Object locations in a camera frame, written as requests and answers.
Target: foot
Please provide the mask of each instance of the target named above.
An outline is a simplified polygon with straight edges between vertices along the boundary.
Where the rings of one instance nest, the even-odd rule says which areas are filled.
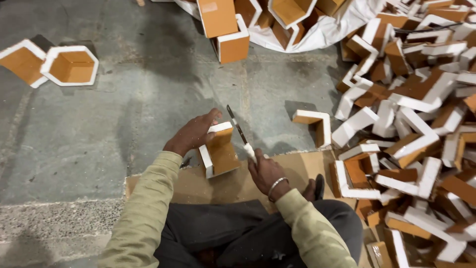
[[[324,189],[326,188],[326,181],[322,174],[318,174],[316,177],[316,190],[315,196],[316,200],[322,200],[324,198]]]
[[[316,181],[313,179],[309,179],[309,183],[306,186],[304,192],[302,192],[302,196],[309,202],[312,202],[316,199]]]

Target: wrist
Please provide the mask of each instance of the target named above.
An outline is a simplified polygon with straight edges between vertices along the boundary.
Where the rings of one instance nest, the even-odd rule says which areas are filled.
[[[189,151],[184,148],[183,143],[177,142],[174,138],[171,138],[164,146],[163,151],[173,152],[181,157],[184,157],[185,154]]]
[[[283,180],[279,182],[271,191],[271,194],[269,197],[273,202],[278,201],[282,196],[284,196],[287,192],[291,191],[291,186],[289,186],[289,183],[287,180]]]

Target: person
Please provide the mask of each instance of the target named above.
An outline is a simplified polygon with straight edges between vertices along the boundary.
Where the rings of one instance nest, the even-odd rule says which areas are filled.
[[[248,168],[279,213],[269,215],[257,200],[170,204],[184,155],[215,136],[207,132],[216,118],[221,112],[214,108],[165,144],[125,203],[98,267],[357,267],[362,224],[353,209],[322,200],[322,176],[317,183],[311,179],[303,194],[291,189],[283,168],[260,149],[258,164],[248,161]]]

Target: dark pants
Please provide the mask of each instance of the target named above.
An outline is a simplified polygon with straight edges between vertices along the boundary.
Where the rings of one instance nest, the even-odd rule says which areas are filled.
[[[354,210],[337,200],[318,200],[313,204],[334,226],[358,263],[362,224]],[[170,204],[154,256],[159,267],[201,267],[193,253],[220,246],[224,249],[216,260],[218,267],[250,262],[305,267],[289,225],[280,213],[269,215],[258,200],[227,205]]]

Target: hand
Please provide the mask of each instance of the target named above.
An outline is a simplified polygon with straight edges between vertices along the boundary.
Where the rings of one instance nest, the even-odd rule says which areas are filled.
[[[165,144],[164,151],[174,152],[184,157],[188,151],[204,145],[216,135],[215,132],[207,133],[212,124],[218,124],[216,117],[221,118],[221,112],[213,108],[208,114],[190,120]]]
[[[280,178],[285,177],[284,170],[273,159],[266,159],[261,149],[256,149],[255,155],[258,165],[255,165],[253,160],[248,159],[248,170],[260,192],[268,195],[271,186]],[[270,197],[276,202],[290,190],[289,183],[283,180],[274,187]]]

